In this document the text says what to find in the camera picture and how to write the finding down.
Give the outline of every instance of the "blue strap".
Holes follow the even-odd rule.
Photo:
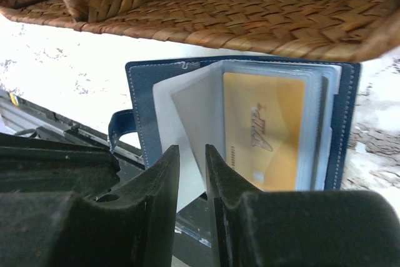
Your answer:
[[[136,124],[132,109],[116,112],[112,115],[108,124],[108,142],[110,152],[114,152],[119,138],[125,134],[135,133]]]

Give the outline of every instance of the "white table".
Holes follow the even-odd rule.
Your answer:
[[[128,61],[253,54],[12,23],[0,15],[0,89],[107,133],[132,108]],[[365,62],[342,187],[381,193],[400,215],[400,49]],[[123,141],[140,147],[138,136]]]

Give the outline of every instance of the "woven basket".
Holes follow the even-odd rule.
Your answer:
[[[0,0],[12,21],[294,58],[363,61],[400,44],[399,0]]]

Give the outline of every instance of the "yellow paper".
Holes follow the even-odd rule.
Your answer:
[[[224,73],[226,161],[260,189],[295,189],[304,91],[300,79]]]

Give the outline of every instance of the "yellow label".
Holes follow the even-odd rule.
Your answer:
[[[226,161],[259,189],[295,189],[304,90],[300,79],[224,73]]]

